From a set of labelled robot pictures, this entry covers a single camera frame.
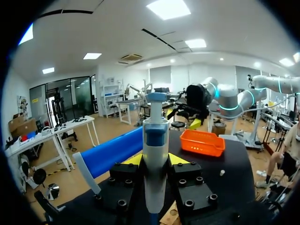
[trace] white shelf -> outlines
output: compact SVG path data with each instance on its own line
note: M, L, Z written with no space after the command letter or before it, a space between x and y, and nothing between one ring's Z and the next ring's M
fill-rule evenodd
M114 94L114 95L108 95L108 96L102 96L103 98L109 98L109 97L114 97L114 96L119 96L119 95L123 95L123 94Z
M124 82L123 80L115 81L115 84L108 84L105 85L104 82L100 81L100 115L108 117L108 115L113 114L113 109L108 107L107 102L111 101L113 103L117 102L119 98L121 98L121 95L124 94Z
M110 85L104 85L104 86L101 86L100 88L103 88L103 87L116 87L116 86L119 86L121 85L120 83L119 84L110 84Z

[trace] shelving unit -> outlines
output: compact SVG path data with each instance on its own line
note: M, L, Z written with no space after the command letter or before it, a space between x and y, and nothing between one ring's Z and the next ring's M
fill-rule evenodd
M117 101L123 100L124 83L123 80L107 83L107 81L100 81L100 103L101 114L108 118L114 113L113 109L109 107L108 102L115 104Z

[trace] man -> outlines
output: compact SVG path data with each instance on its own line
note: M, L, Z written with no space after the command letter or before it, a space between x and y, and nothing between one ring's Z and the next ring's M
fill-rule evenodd
M282 150L272 154L266 180L256 182L255 185L257 188L266 188L269 185L270 177L276 163L278 169L283 170L289 179L297 172L297 169L300 166L300 122L295 124L287 133ZM300 172L297 173L296 177L293 179L290 188L296 184L299 175Z

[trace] wooden block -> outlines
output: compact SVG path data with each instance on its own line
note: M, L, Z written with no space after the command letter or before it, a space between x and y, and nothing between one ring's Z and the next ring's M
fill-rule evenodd
M160 223L163 225L180 225L176 202L172 204L169 210L161 218Z

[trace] yellow triangle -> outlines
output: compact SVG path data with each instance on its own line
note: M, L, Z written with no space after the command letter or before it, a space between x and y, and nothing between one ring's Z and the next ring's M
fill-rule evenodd
M134 165L139 165L140 162L141 162L141 158L142 158L142 153L141 154L138 154L137 156L134 156L128 160L126 160L125 162L123 162L123 164L129 164L129 163L132 163Z
M178 164L178 163L189 163L188 161L176 156L176 155L173 155L172 153L169 153L169 156L170 156L170 160L171 160L171 164Z
M171 112L173 112L173 109L168 109L168 111L167 111L167 117L168 117L168 115L169 115Z
M189 129L190 130L195 130L195 129L197 129L200 126L201 126L201 120L194 119L194 121L192 122L192 124L189 126Z

